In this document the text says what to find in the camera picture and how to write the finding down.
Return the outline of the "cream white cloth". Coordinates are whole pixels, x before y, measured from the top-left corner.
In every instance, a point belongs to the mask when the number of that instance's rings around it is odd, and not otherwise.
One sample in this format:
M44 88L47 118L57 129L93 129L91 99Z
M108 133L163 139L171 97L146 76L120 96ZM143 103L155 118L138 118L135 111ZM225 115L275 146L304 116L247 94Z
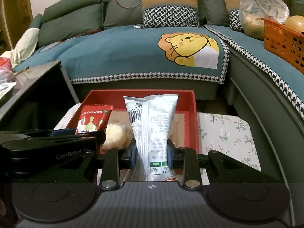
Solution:
M12 67L16 67L23 61L27 60L35 52L39 32L40 30L35 27L26 30L17 42L15 48L2 53L1 59L10 59Z

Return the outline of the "teal lion sofa cover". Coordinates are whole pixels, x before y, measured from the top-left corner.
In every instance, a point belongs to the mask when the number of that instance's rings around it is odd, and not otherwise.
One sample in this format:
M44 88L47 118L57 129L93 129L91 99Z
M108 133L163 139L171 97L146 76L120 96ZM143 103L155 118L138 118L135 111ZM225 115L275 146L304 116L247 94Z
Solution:
M170 40L181 35L206 35L219 47L215 68L176 63ZM278 111L277 101L303 115L303 75L267 52L261 41L228 27L137 29L116 27L89 36L42 47L19 64L24 67L61 61L80 99L93 89L192 89L199 99L213 99L221 84L234 83L258 111Z

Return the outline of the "floral white tablecloth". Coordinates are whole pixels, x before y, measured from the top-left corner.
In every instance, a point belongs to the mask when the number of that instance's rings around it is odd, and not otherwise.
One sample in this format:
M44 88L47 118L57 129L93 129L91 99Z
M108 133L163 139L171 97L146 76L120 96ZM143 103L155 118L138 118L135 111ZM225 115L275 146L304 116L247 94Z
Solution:
M71 107L54 129L65 129L80 105L78 103ZM175 114L169 137L176 147L185 146L185 121L184 114ZM131 129L125 111L112 111L109 122L120 123ZM197 122L200 154L208 154L210 150L220 151L261 171L253 136L246 121L230 115L197 113Z

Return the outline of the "long silver white packet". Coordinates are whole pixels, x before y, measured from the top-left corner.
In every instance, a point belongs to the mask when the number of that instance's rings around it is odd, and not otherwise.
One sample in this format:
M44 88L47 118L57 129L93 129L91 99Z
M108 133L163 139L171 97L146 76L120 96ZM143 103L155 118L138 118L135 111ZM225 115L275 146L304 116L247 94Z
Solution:
M124 97L137 147L131 181L174 181L167 163L167 139L178 102L177 94Z

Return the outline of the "red crown snack packet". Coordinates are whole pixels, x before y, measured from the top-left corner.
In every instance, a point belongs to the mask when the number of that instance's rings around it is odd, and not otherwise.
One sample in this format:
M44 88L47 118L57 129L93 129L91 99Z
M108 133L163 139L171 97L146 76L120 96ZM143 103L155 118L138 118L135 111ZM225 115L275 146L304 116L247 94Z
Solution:
M112 105L84 105L75 134L105 131L112 109Z

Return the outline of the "black side table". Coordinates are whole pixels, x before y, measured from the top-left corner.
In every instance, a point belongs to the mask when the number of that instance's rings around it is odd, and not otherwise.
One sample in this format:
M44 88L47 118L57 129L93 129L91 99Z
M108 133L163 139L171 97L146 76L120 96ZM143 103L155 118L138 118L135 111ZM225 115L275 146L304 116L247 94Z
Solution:
M25 83L1 107L1 131L53 129L79 103L60 61L24 71Z

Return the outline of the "clear plastic bag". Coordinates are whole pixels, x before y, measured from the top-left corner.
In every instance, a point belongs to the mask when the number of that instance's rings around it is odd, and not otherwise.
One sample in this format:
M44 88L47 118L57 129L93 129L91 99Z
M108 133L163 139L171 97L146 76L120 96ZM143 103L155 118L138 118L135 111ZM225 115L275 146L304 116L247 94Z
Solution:
M283 0L240 0L240 24L244 33L252 38L264 39L263 18L284 24L290 17Z

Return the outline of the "houndstooth tan cushion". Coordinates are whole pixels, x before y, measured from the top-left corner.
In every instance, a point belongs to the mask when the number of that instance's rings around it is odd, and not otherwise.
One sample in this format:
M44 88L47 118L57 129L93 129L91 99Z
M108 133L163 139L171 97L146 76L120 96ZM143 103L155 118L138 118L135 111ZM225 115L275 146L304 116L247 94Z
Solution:
M141 28L198 27L197 0L142 0Z
M229 15L229 26L234 31L242 32L240 23L240 0L224 0Z

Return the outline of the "orange plastic basket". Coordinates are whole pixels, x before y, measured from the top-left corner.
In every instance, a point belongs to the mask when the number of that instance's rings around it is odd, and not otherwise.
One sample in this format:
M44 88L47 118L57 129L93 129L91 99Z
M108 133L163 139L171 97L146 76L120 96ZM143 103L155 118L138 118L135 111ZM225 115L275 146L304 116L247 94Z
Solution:
M303 34L266 18L264 22L264 48L284 59L303 74Z

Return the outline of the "dark green sofa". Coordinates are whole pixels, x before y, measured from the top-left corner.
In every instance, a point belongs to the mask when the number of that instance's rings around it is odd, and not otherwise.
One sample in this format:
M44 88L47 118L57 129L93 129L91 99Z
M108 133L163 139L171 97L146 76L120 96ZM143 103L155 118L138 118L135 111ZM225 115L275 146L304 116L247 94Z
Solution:
M211 0L214 13L224 0ZM93 89L189 89L226 98L253 132L263 171L303 182L303 75L228 21L202 21L203 0L176 5L142 28L142 8L113 11L114 0L61 0L31 22L39 29L28 67L61 61L77 95Z

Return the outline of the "yellow round fruit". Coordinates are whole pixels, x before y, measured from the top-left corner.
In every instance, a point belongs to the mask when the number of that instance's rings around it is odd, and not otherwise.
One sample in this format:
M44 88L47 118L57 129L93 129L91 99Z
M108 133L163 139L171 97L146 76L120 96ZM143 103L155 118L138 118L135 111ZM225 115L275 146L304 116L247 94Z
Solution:
M304 16L294 15L285 21L285 26L299 33L304 32Z

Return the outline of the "red cardboard box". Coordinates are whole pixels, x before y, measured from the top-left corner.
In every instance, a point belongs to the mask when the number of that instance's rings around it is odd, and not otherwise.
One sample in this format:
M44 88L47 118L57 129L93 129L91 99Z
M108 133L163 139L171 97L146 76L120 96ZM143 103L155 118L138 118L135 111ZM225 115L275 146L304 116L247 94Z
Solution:
M177 94L179 96L176 114L182 114L184 118L184 130L181 133L184 140L181 146L199 151L198 123L193 90L177 89L95 89L91 90L81 105L112 105L113 111L125 111L123 97L145 97L149 95Z

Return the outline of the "clear rice cracker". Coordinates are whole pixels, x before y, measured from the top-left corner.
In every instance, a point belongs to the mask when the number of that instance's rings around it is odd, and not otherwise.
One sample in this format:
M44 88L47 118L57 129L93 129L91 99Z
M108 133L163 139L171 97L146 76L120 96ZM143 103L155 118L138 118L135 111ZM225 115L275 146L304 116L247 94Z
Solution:
M102 145L102 151L108 151L117 147L128 147L133 138L133 132L118 121L113 121L107 125L106 140Z

